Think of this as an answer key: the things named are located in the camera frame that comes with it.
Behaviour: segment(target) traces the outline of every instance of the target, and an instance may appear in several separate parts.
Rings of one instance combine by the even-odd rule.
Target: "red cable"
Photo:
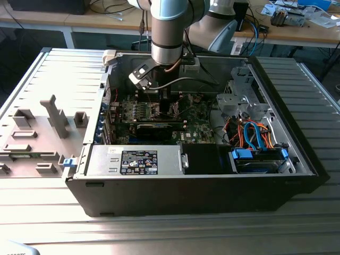
[[[117,98],[118,98],[118,89],[116,89],[116,98],[115,98],[115,100],[113,101],[114,103],[117,101]]]

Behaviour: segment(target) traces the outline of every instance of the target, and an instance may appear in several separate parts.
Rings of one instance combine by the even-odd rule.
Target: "warning label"
[[[158,174],[157,150],[123,150],[122,175]]]

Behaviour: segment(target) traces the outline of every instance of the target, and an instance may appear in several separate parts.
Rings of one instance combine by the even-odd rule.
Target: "wooden desk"
[[[294,27],[294,26],[284,26],[284,27],[276,27],[270,24],[270,16],[261,15],[263,7],[265,4],[268,4],[266,0],[251,0],[251,9],[253,10],[254,16],[259,20],[260,24],[266,25],[269,27],[269,33],[267,36],[267,43],[273,44],[289,44],[291,42],[296,41],[297,46],[305,46],[304,42],[307,44],[337,44],[340,41],[340,32],[339,27],[335,26],[332,28],[323,28],[319,25],[314,24],[313,22],[307,20],[303,27]],[[340,8],[332,6],[329,9],[330,12],[339,12]],[[237,37],[252,37],[253,32],[250,29],[249,24],[244,24],[245,30],[242,32],[235,33]]]
[[[26,29],[56,30],[64,33],[65,41],[68,48],[74,48],[73,32],[91,32],[91,33],[111,33],[122,35],[138,35],[138,27],[141,20],[141,10],[130,9],[123,12],[123,21],[114,19],[108,15],[98,14],[88,10],[85,15],[70,15],[60,13],[43,13],[43,12],[17,12],[13,11],[6,0],[0,0],[0,27],[20,28],[14,20],[4,10],[2,1],[5,1],[6,8]],[[105,6],[114,3],[114,0],[104,0]],[[269,3],[266,0],[251,0],[251,8],[256,18],[261,24],[269,26],[269,33],[265,40],[268,44],[296,45],[310,47],[327,47],[334,48],[340,40],[338,27],[323,28],[310,21],[306,21],[303,28],[285,26],[275,27],[270,24],[270,17],[259,14],[261,6]],[[119,11],[129,4],[112,7],[110,11]],[[103,11],[101,4],[93,6],[95,10]],[[149,13],[149,29],[151,30],[151,16]],[[233,41],[235,42],[232,53],[236,53],[243,43],[247,42],[253,36],[249,24],[244,24],[241,32],[236,32]]]

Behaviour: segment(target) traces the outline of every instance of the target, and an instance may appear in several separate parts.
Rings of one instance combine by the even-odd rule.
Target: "blue latch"
[[[63,162],[64,167],[76,167],[76,160],[74,158],[65,158]]]
[[[235,149],[233,150],[232,155],[234,159],[253,158],[253,154],[250,150],[247,149]]]
[[[289,154],[288,154],[288,151],[286,149],[282,149],[281,154],[285,159],[288,159]]]

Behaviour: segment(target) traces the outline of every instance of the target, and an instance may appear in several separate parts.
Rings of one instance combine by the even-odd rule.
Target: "metal table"
[[[2,107],[0,124],[28,95],[39,96],[42,87],[29,93],[28,88],[39,76],[53,74],[46,66],[69,66],[74,72],[68,79],[74,80],[87,69],[100,70],[101,54],[74,49],[40,53]],[[61,79],[53,77],[55,82]],[[99,83],[100,75],[92,80]],[[90,112],[90,107],[81,106],[96,96],[90,85],[82,88],[89,93],[78,91],[72,99],[53,84],[45,83],[46,91],[66,93]],[[69,91],[80,87],[69,84]],[[64,109],[68,115],[74,111]],[[0,134],[7,128],[2,126]],[[340,172],[329,175],[331,179],[314,193],[294,197],[275,212],[116,218],[87,216],[61,178],[0,178],[0,233],[37,248],[41,255],[338,254]]]

